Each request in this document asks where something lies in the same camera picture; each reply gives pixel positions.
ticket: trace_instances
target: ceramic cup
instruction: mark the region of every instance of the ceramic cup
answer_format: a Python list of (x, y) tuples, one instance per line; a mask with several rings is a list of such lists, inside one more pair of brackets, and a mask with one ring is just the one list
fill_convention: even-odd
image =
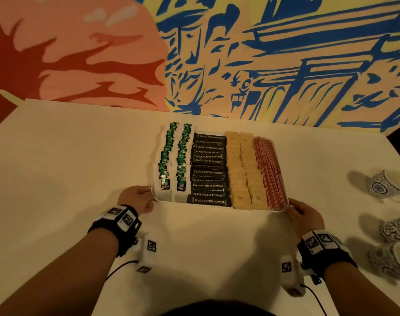
[(386, 242), (400, 242), (400, 217), (382, 224), (380, 234)]
[(383, 170), (366, 181), (366, 188), (377, 198), (400, 202), (400, 170)]
[(400, 280), (400, 242), (390, 242), (368, 252), (372, 266), (390, 279)]

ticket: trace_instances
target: wall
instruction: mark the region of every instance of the wall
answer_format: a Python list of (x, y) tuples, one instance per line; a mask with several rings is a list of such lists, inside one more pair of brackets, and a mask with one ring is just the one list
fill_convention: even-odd
[(400, 0), (0, 0), (24, 98), (391, 133)]

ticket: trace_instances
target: wrist strap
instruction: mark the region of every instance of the wrist strap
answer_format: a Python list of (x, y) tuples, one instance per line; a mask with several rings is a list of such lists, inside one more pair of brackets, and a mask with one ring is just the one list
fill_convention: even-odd
[(137, 211), (129, 205), (116, 205), (103, 212), (92, 224), (88, 233), (96, 228), (106, 228), (118, 239), (117, 257), (122, 257), (134, 245), (141, 222)]
[(304, 268), (312, 269), (322, 279), (327, 267), (336, 262), (348, 262), (358, 268), (350, 256), (349, 249), (326, 230), (314, 230), (305, 234), (297, 248), (302, 256)]

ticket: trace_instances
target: cable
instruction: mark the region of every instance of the cable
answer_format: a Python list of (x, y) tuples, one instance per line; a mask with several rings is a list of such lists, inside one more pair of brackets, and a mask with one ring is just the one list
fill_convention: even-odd
[(325, 311), (324, 308), (323, 308), (323, 305), (321, 305), (320, 300), (318, 299), (317, 295), (315, 295), (315, 293), (313, 292), (313, 290), (312, 290), (311, 288), (309, 288), (308, 286), (306, 286), (306, 285), (302, 285), (302, 284), (300, 284), (300, 285), (301, 285), (301, 287), (304, 287), (304, 288), (309, 289), (309, 290), (311, 291), (311, 293), (313, 293), (313, 295), (315, 296), (315, 299), (316, 299), (317, 302), (320, 304), (320, 307), (321, 307), (321, 309), (323, 310), (324, 315), (327, 316), (326, 311)]
[(109, 275), (108, 275), (108, 277), (105, 279), (105, 281), (107, 281), (108, 279), (109, 279), (109, 277), (111, 277), (116, 271), (118, 271), (121, 267), (123, 267), (123, 266), (126, 266), (127, 264), (130, 264), (130, 263), (138, 263), (139, 261), (138, 260), (130, 260), (129, 262), (126, 262), (126, 263), (124, 263), (124, 264), (122, 264), (122, 265), (120, 265), (120, 266), (118, 266), (112, 273), (110, 273)]

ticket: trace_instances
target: forearm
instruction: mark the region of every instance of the forearm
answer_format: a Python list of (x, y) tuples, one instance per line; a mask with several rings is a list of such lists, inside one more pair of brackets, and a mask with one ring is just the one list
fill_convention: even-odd
[(349, 263), (330, 265), (325, 282), (340, 316), (400, 316), (400, 307)]
[(11, 295), (0, 316), (90, 315), (117, 252), (111, 232), (93, 230)]

